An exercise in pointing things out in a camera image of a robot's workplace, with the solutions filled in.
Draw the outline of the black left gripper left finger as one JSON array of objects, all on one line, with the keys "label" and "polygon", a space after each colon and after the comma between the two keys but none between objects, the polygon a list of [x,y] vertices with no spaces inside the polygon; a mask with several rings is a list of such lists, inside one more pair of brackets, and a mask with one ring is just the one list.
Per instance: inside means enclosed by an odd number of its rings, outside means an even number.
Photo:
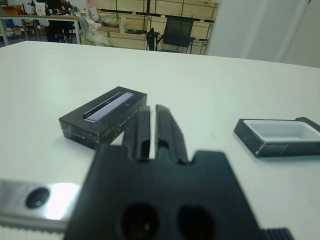
[{"label": "black left gripper left finger", "polygon": [[151,111],[142,106],[133,115],[124,131],[122,145],[130,160],[148,159],[151,145]]}]

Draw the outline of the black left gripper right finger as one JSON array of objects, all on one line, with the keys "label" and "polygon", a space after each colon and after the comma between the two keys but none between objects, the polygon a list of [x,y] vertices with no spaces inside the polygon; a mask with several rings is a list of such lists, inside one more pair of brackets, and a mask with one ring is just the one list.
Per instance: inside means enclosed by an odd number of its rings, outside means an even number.
[{"label": "black left gripper right finger", "polygon": [[188,164],[184,135],[169,108],[157,104],[155,110],[155,158],[168,157],[175,164]]}]

